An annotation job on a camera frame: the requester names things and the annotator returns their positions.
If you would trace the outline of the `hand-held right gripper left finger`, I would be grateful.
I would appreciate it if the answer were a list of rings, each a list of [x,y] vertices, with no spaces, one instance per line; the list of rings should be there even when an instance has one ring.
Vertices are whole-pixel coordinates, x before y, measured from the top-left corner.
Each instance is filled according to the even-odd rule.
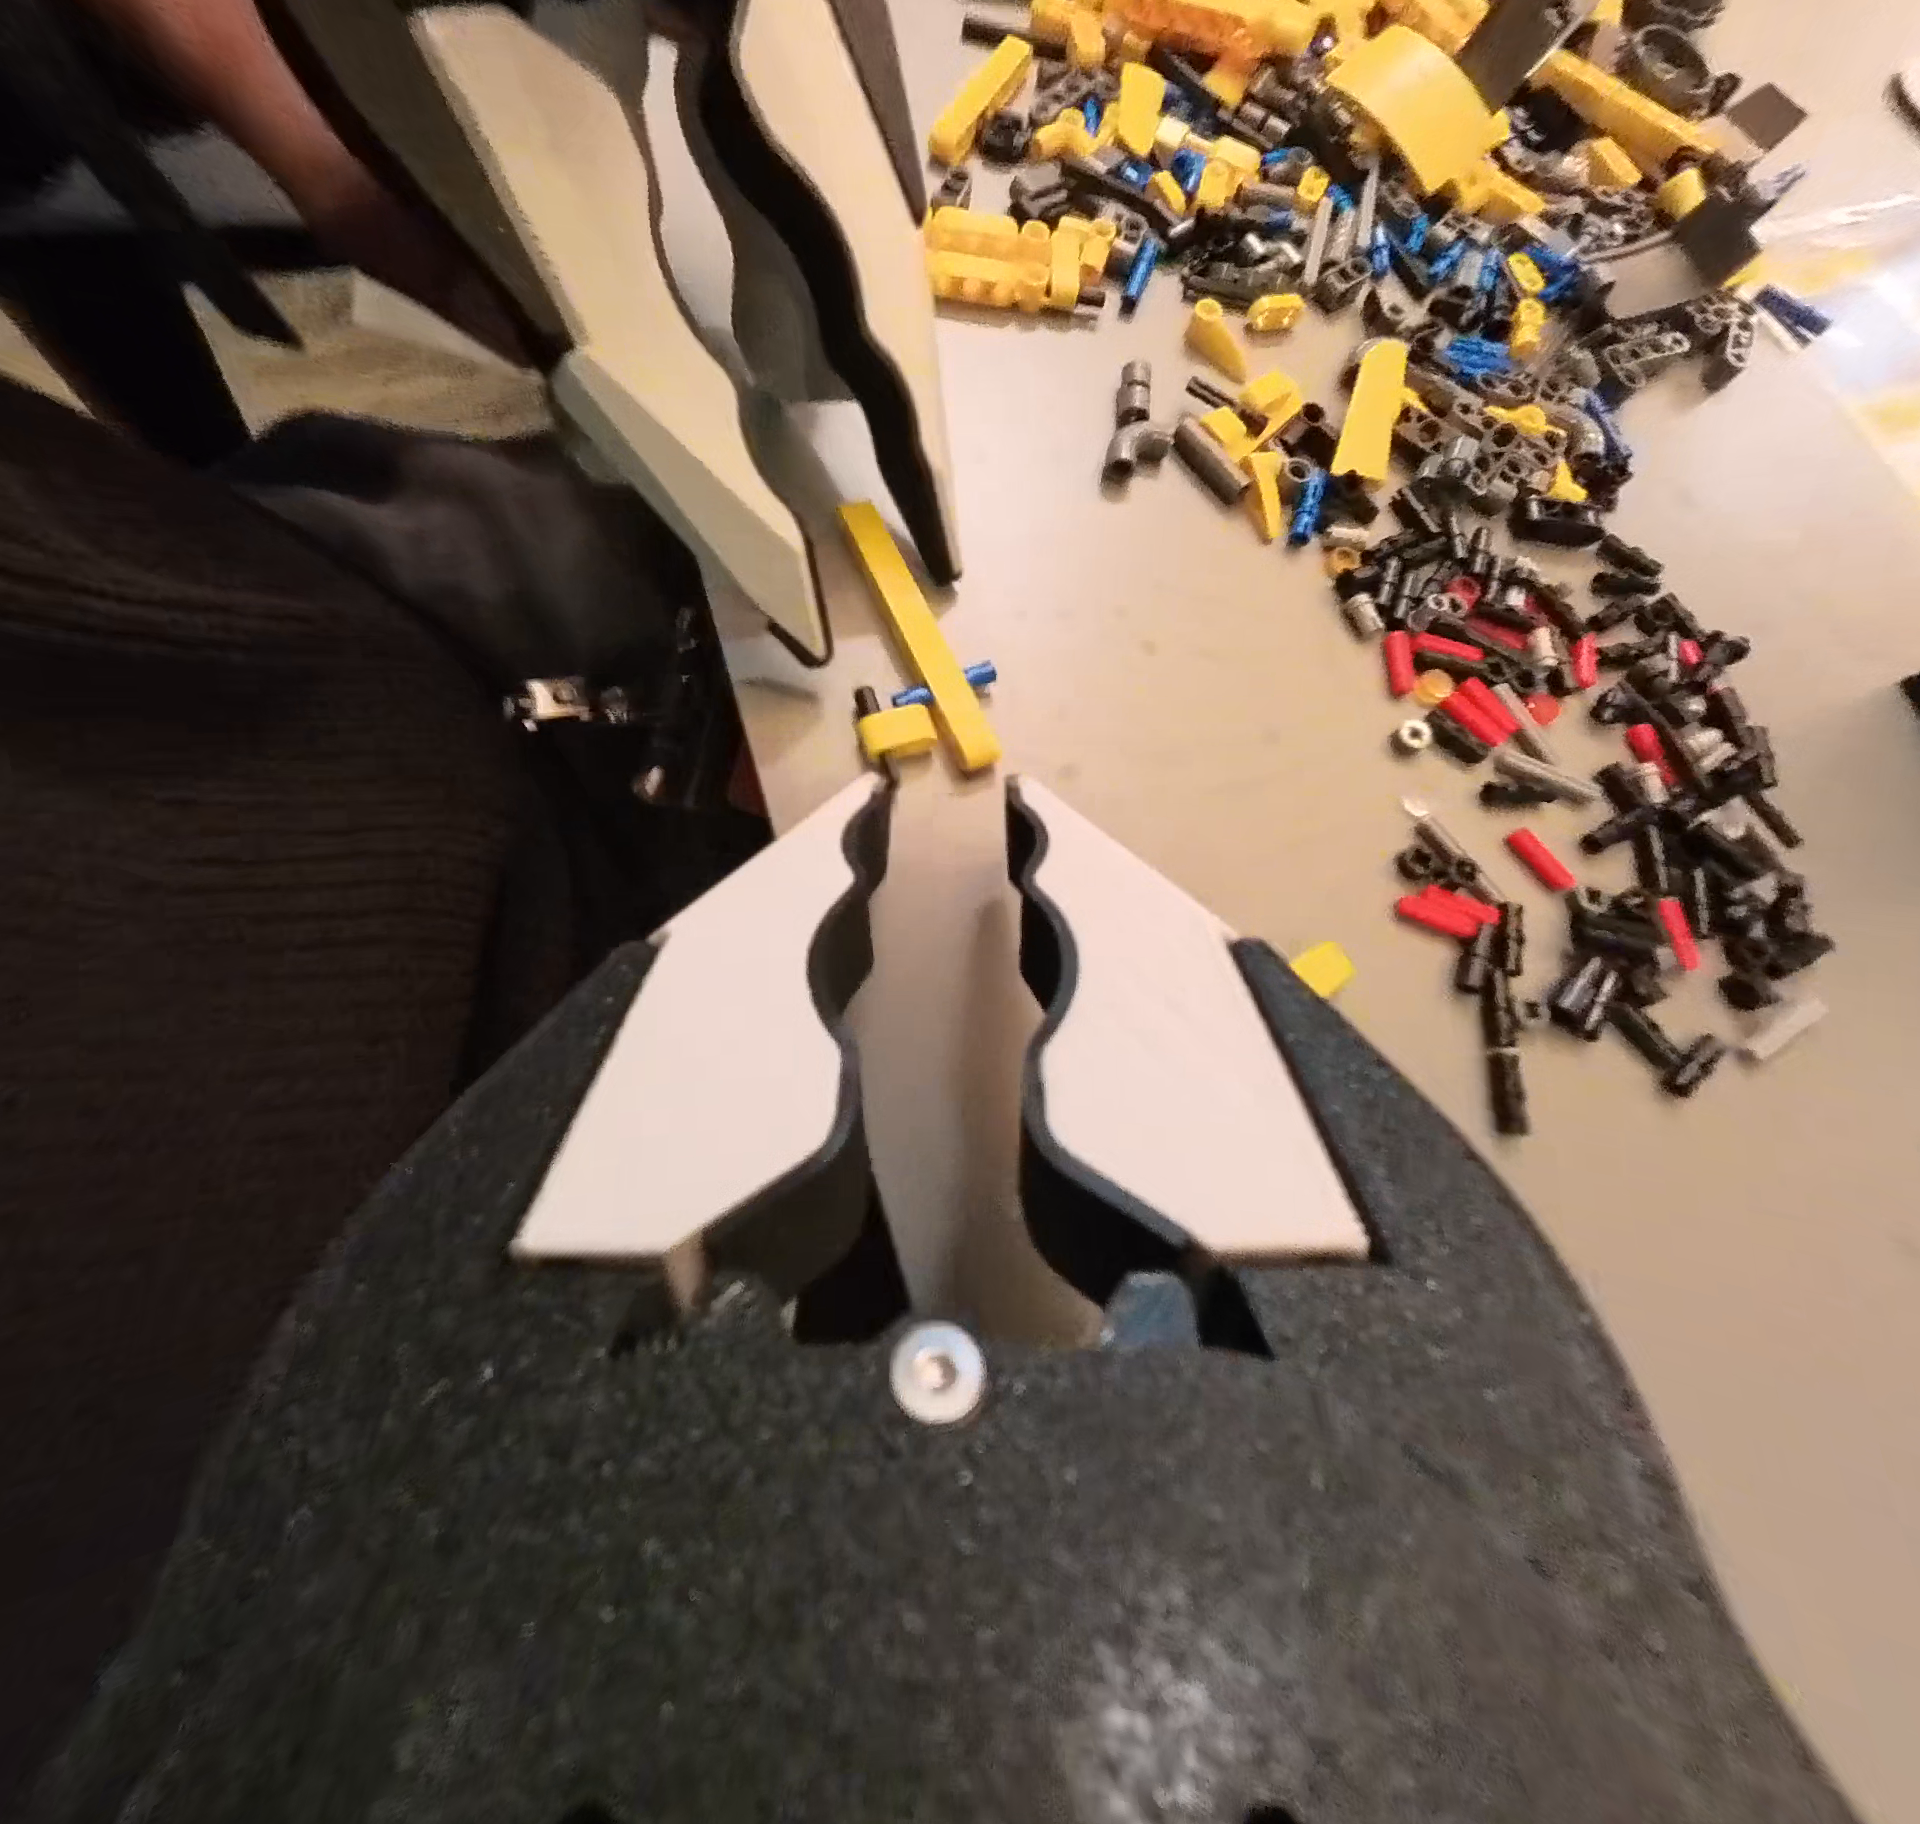
[[[855,781],[660,925],[513,1261],[630,1264],[688,1310],[735,1278],[801,1301],[855,1253],[876,1181],[849,1007],[892,818]]]

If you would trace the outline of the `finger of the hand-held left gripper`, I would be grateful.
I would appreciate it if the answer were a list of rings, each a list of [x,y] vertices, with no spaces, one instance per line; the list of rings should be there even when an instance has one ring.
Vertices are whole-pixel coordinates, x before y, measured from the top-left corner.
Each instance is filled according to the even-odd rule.
[[[927,573],[959,583],[927,182],[888,3],[688,0],[684,18],[678,111],[728,233],[750,372],[860,408]]]
[[[504,7],[427,8],[410,31],[559,314],[566,352],[546,383],[564,428],[796,659],[830,661],[813,546],[749,445],[734,372],[676,290],[651,159],[619,94]]]

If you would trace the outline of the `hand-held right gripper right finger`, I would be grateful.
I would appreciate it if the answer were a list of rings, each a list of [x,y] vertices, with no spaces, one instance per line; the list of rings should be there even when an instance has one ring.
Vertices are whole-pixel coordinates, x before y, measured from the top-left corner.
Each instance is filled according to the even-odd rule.
[[[1039,781],[1005,784],[1020,977],[1020,1214],[1082,1299],[1128,1278],[1365,1261],[1372,1234],[1308,1107],[1256,970],[1269,947]]]

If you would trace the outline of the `person's left hand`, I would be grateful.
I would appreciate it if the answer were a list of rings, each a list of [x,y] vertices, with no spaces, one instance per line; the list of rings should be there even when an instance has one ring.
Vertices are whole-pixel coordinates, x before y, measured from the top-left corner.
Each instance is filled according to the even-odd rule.
[[[496,355],[536,363],[487,273],[437,218],[389,191],[311,101],[255,0],[76,3],[248,153],[323,251]]]

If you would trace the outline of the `yellow brick assembly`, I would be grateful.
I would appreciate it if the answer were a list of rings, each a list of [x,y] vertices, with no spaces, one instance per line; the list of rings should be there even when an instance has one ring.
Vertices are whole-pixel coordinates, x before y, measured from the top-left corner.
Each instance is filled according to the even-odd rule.
[[[1102,307],[1115,247],[1117,222],[1072,213],[1049,225],[937,206],[923,220],[932,300],[1027,317]]]

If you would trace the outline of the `metal clip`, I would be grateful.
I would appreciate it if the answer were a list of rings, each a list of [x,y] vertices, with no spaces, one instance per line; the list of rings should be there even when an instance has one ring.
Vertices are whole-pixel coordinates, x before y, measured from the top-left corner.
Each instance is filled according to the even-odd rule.
[[[530,733],[555,726],[637,729],[637,705],[626,686],[581,676],[530,677],[502,698],[511,724]]]

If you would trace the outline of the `pile of black red pins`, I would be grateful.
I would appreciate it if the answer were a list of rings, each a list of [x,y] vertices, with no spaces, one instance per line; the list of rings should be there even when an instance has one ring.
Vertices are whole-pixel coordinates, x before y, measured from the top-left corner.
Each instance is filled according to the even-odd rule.
[[[1486,813],[1472,842],[1407,801],[1395,919],[1453,947],[1486,1109],[1530,1133],[1523,1053],[1618,1042],[1669,1099],[1815,1019],[1794,983],[1835,953],[1776,800],[1778,759],[1665,565],[1579,508],[1529,497],[1507,535],[1402,497],[1372,535],[1334,524],[1339,624],[1376,654],[1386,751],[1436,761]]]

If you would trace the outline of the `person's black sweater torso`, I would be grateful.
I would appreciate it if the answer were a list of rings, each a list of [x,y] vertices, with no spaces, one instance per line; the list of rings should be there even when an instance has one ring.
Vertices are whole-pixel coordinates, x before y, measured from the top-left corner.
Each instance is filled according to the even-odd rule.
[[[5,381],[3,1782],[31,1802],[367,1191],[667,904],[514,726],[645,689],[691,554],[542,437],[186,467]]]

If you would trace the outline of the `long yellow fairing panel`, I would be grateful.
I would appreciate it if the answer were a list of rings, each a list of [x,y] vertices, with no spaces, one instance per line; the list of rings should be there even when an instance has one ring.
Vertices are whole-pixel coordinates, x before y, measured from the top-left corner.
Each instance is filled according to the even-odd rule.
[[[1389,480],[1395,428],[1407,409],[1409,355],[1404,339],[1379,337],[1357,348],[1331,474],[1357,476],[1367,487]]]

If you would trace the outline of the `pile of yellow grey bricks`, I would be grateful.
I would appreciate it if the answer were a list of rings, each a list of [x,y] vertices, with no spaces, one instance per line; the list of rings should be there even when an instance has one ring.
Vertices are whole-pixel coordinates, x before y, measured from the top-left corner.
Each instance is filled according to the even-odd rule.
[[[1370,527],[1386,493],[1613,526],[1627,402],[1723,391],[1807,113],[1702,52],[1726,0],[978,0],[930,131],[929,213],[1117,222],[1102,307],[1177,282],[1198,412],[1159,425],[1267,541]],[[1389,480],[1331,474],[1357,348],[1409,345]]]

